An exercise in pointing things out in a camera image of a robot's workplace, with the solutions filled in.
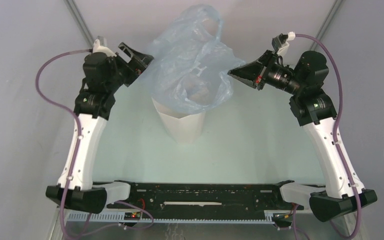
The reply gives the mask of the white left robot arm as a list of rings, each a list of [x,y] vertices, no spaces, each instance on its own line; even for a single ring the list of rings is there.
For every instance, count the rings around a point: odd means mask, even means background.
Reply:
[[[114,106],[115,93],[121,86],[130,86],[150,65],[154,57],[138,52],[125,43],[119,49],[129,58],[125,61],[117,52],[96,40],[84,58],[85,77],[68,112],[74,117],[74,130],[69,154],[56,185],[46,188],[45,195],[69,210],[98,214],[111,203],[119,201],[133,208],[138,194],[125,182],[94,185],[93,167],[102,132]]]

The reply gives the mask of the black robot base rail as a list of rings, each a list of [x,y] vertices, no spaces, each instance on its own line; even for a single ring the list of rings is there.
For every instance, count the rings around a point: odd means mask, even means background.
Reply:
[[[280,184],[130,182],[126,203],[161,219],[257,220],[267,211],[291,212]]]

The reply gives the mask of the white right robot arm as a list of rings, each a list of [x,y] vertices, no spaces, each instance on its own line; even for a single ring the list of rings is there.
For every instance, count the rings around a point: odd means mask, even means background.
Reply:
[[[228,71],[253,89],[270,85],[291,94],[290,110],[313,144],[325,187],[288,182],[271,194],[270,201],[277,209],[290,203],[309,208],[321,222],[353,213],[378,199],[360,181],[346,150],[338,150],[343,147],[340,132],[334,128],[338,114],[322,88],[328,73],[325,56],[312,50],[304,52],[294,68],[282,65],[281,57],[267,50],[257,60]]]

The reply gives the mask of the white octagonal trash bin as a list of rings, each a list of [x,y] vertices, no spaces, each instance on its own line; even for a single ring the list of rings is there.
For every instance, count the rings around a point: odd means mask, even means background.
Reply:
[[[185,114],[176,112],[152,99],[153,105],[168,134],[179,144],[191,144],[203,131],[206,112]]]

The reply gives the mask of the light blue plastic trash bag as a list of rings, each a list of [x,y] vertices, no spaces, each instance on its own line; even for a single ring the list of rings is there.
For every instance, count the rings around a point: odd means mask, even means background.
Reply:
[[[183,114],[218,107],[233,95],[228,71],[245,64],[221,41],[224,21],[212,6],[185,9],[148,46],[154,57],[138,78],[158,103]]]

